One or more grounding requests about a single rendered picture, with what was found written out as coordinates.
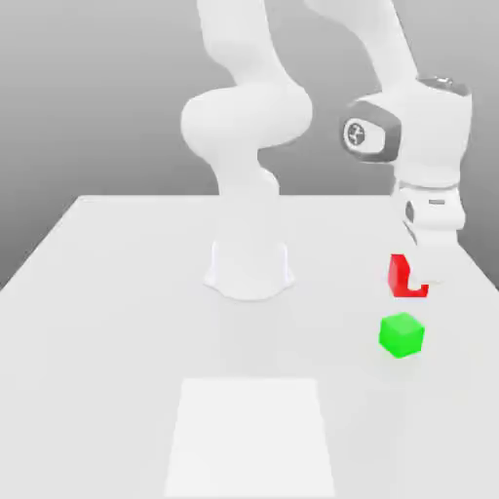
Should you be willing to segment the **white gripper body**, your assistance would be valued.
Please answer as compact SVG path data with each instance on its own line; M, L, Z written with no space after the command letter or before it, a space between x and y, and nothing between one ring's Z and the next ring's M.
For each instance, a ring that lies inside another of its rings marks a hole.
M456 231L421 228L407 221L403 222L403 226L407 233L407 241L403 244L403 253L406 256L449 253L459 247Z

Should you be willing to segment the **small green cube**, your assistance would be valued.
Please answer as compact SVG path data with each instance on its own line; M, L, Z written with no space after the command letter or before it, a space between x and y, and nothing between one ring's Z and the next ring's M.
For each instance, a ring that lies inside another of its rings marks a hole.
M380 323L379 344L395 358L421 351L425 327L408 313L384 317Z

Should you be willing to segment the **small red cube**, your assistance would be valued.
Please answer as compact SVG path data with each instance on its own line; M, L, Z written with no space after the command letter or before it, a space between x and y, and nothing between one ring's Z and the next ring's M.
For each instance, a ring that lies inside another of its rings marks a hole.
M424 298L429 286L421 285L418 289L409 287L410 267L403 254L392 253L388 270L388 285L395 297Z

